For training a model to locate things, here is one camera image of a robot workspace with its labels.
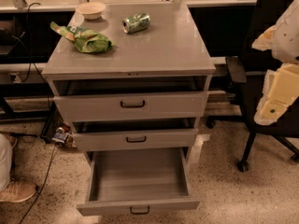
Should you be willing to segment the white and yellow gripper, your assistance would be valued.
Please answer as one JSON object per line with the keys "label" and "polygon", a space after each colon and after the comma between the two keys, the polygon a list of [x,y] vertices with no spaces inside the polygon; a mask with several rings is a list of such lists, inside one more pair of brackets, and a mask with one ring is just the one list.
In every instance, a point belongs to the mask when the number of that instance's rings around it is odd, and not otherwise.
{"label": "white and yellow gripper", "polygon": [[270,125],[287,111],[299,97],[299,66],[284,63],[277,71],[268,70],[264,77],[263,97],[254,115],[259,125]]}

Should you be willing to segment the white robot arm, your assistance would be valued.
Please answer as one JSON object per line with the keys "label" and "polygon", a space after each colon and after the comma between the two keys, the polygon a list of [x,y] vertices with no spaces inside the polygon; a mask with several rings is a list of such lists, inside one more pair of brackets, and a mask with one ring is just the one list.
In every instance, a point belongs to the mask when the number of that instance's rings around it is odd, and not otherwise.
{"label": "white robot arm", "polygon": [[270,125],[287,111],[299,97],[299,0],[293,0],[276,24],[265,30],[252,44],[254,49],[270,49],[281,61],[277,71],[268,70],[264,77],[263,97],[254,121]]}

